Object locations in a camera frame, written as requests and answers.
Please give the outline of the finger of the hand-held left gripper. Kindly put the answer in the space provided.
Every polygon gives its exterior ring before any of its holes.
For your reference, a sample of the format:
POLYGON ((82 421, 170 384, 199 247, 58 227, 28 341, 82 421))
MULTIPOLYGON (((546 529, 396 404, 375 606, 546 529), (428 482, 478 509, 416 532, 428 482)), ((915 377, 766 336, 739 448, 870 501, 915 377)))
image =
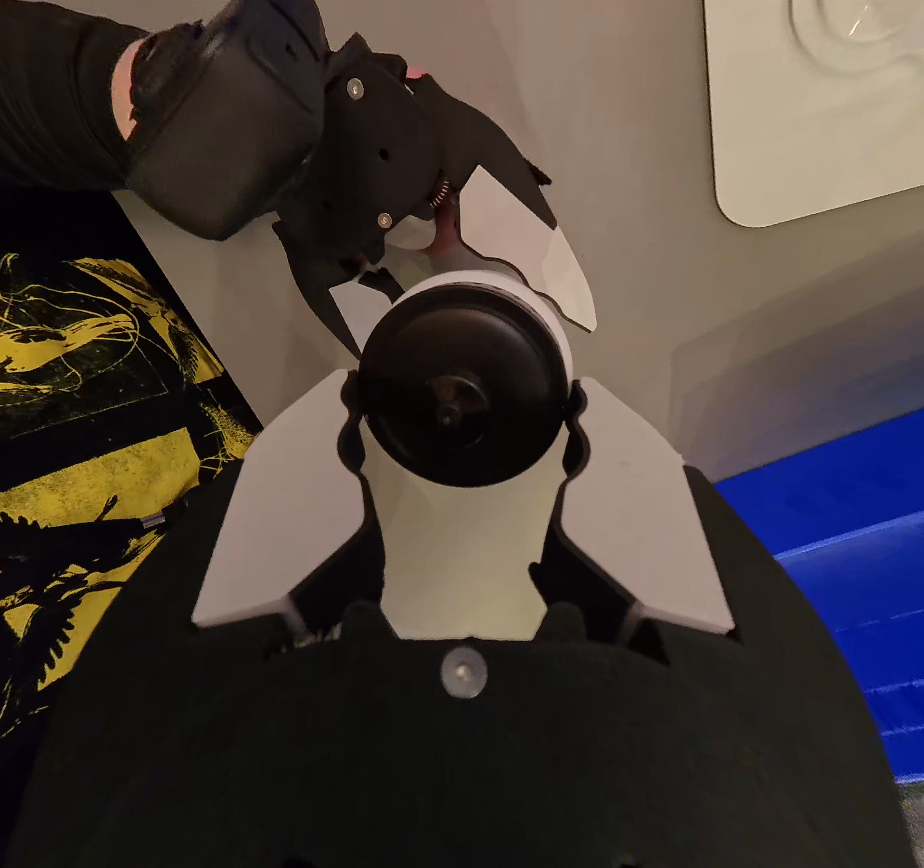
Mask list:
POLYGON ((345 346, 359 359, 378 323, 405 290, 387 269, 363 271, 329 289, 345 327, 345 346))
POLYGON ((561 227, 549 227, 483 166, 459 192, 458 217, 469 250, 510 267, 572 324, 596 330, 590 284, 561 227))

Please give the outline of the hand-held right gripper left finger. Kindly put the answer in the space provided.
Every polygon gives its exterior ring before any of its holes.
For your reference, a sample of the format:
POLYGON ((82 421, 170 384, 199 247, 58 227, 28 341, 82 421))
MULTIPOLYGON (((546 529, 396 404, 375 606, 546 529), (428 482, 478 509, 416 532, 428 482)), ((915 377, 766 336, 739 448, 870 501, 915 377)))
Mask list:
POLYGON ((245 455, 192 623, 277 617, 293 639, 337 639, 384 594, 384 539, 363 473, 356 371, 336 370, 245 455))

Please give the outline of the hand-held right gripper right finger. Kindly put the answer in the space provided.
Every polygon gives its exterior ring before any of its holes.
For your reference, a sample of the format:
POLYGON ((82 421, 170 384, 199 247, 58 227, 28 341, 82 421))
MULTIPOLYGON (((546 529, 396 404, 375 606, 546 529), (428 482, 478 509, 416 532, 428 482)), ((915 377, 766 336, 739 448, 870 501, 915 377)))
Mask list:
POLYGON ((729 634, 684 459, 591 377, 574 381, 568 407, 565 479, 529 568, 547 608, 577 608, 596 643, 629 643, 646 621, 729 634))

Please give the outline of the white plastic bottle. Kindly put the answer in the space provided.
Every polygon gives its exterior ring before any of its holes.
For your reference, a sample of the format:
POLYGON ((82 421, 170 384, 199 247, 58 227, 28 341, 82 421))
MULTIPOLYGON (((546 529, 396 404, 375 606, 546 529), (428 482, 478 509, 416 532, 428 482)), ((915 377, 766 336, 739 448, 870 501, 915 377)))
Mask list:
POLYGON ((404 292, 392 304, 388 312, 394 311, 399 304, 410 300, 411 297, 432 289, 442 287, 457 287, 462 285, 475 285, 490 288, 492 292, 504 292, 524 303, 526 307, 537 313, 538 318, 544 322, 554 338, 565 367, 565 377, 570 385, 574 381, 574 365, 570 344, 565 335, 562 321, 555 307, 544 297, 530 289, 515 276, 488 270, 462 270, 441 273, 429 277, 404 292))

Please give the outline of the black bottle lid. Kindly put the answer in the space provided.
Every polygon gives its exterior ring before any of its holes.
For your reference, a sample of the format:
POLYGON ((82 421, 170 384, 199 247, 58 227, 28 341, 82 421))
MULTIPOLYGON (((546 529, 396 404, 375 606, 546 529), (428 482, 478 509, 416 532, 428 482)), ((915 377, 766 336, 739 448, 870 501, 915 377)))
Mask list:
POLYGON ((452 283, 397 303, 359 362, 357 393, 379 446, 450 487, 514 479, 565 420, 570 369, 547 320, 512 293, 452 283))

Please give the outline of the blue plastic bin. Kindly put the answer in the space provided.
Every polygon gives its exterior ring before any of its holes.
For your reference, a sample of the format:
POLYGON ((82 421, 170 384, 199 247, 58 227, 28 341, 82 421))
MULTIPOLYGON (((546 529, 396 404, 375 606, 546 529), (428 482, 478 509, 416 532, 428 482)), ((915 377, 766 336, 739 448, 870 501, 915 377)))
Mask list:
POLYGON ((923 778, 923 412, 715 483, 832 633, 895 779, 923 778))

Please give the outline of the person's left forearm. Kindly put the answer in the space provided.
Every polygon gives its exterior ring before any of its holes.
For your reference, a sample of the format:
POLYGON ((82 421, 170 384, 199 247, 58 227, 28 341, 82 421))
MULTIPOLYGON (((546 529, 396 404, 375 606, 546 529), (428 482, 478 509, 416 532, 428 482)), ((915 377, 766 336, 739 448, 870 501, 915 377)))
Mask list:
POLYGON ((125 187, 130 154, 112 78, 123 53, 147 36, 51 3, 2 0, 2 188, 125 187))

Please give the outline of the person's left hand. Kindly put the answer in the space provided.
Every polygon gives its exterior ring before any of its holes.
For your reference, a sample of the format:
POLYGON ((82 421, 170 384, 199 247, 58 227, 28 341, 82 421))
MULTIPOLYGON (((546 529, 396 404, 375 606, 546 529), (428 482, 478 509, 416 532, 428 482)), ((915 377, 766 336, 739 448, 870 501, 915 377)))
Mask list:
POLYGON ((431 243, 423 250, 432 257, 446 256, 463 248, 459 236, 458 204, 455 197, 451 197, 435 208, 435 233, 431 243))

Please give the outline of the clear round stand foot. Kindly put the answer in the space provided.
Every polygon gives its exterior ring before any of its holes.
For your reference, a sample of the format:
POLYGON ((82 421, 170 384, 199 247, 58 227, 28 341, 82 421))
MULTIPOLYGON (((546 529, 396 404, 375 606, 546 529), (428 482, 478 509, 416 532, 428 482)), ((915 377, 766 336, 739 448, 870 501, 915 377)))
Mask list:
POLYGON ((923 0, 788 0, 788 19, 806 56, 832 73, 922 64, 923 0))

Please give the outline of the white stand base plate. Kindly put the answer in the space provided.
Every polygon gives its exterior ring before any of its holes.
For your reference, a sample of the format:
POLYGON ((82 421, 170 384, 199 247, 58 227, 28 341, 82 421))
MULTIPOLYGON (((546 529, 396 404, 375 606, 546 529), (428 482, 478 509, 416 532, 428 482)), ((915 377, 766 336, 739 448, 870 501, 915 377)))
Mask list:
POLYGON ((859 76, 816 65, 788 0, 703 0, 717 202, 768 227, 922 187, 923 59, 859 76))

